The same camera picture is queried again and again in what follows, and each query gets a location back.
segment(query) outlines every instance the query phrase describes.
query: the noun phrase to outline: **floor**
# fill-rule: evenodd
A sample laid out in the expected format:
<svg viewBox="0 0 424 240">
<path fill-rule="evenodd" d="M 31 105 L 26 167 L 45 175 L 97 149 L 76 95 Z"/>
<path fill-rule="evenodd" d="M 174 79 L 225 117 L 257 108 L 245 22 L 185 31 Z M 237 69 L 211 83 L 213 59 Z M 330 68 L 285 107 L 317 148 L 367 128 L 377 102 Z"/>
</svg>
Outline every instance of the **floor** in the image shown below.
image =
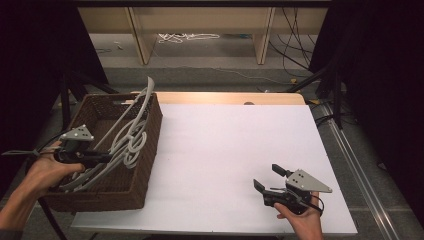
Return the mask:
<svg viewBox="0 0 424 240">
<path fill-rule="evenodd" d="M 158 38 L 148 65 L 141 66 L 130 35 L 91 35 L 110 86 L 120 92 L 141 90 L 147 76 L 156 81 L 156 91 L 222 91 L 222 92 L 281 92 L 299 82 L 310 72 L 283 58 L 269 46 L 264 65 L 256 63 L 252 40 L 248 35 L 209 36 L 209 39 L 189 40 L 187 36 L 173 41 Z M 272 36 L 271 43 L 281 52 L 289 36 Z M 301 36 L 302 48 L 313 51 L 316 36 Z M 301 46 L 291 39 L 292 47 Z M 285 53 L 307 66 L 302 51 L 287 48 Z M 300 93 L 305 100 L 314 101 L 319 82 L 312 83 Z M 91 92 L 97 89 L 87 86 Z M 391 177 L 377 166 L 378 156 L 373 151 L 360 123 L 350 114 L 344 102 L 340 130 L 332 120 L 319 121 L 332 111 L 331 99 L 310 104 L 324 147 L 339 181 L 346 203 L 358 229 L 351 237 L 326 236 L 326 239 L 424 239 L 424 230 L 397 189 Z M 61 128 L 60 106 L 52 109 L 51 121 L 46 123 L 43 142 Z M 16 177 L 14 186 L 22 179 Z M 261 237 L 207 236 L 147 236 L 124 233 L 81 232 L 71 228 L 73 216 L 56 213 L 55 217 L 68 239 L 263 239 Z M 37 205 L 28 221 L 23 239 L 55 239 L 41 208 Z M 284 239 L 296 239 L 284 236 Z"/>
</svg>

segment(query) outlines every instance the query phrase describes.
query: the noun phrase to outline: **brown basket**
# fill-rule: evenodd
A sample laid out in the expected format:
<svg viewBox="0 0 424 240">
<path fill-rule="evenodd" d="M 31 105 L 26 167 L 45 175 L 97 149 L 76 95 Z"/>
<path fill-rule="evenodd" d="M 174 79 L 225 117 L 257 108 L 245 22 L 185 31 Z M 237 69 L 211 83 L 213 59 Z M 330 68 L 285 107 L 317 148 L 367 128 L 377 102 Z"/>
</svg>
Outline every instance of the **brown basket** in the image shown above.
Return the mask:
<svg viewBox="0 0 424 240">
<path fill-rule="evenodd" d="M 133 100 L 136 96 L 136 94 L 87 95 L 72 120 L 70 128 L 85 124 L 91 134 L 95 136 L 95 140 L 90 145 L 92 148 L 128 108 L 128 105 L 121 103 Z M 144 98 L 141 97 L 114 132 L 97 149 L 98 151 L 106 152 L 108 150 L 122 126 L 136 117 L 143 101 Z M 59 212 L 96 212 L 142 208 L 156 156 L 162 122 L 162 112 L 155 93 L 152 94 L 145 113 L 148 113 L 148 115 L 143 115 L 144 119 L 147 117 L 147 141 L 141 149 L 136 167 L 127 169 L 124 164 L 120 164 L 85 192 L 48 192 L 45 196 L 48 205 Z"/>
</svg>

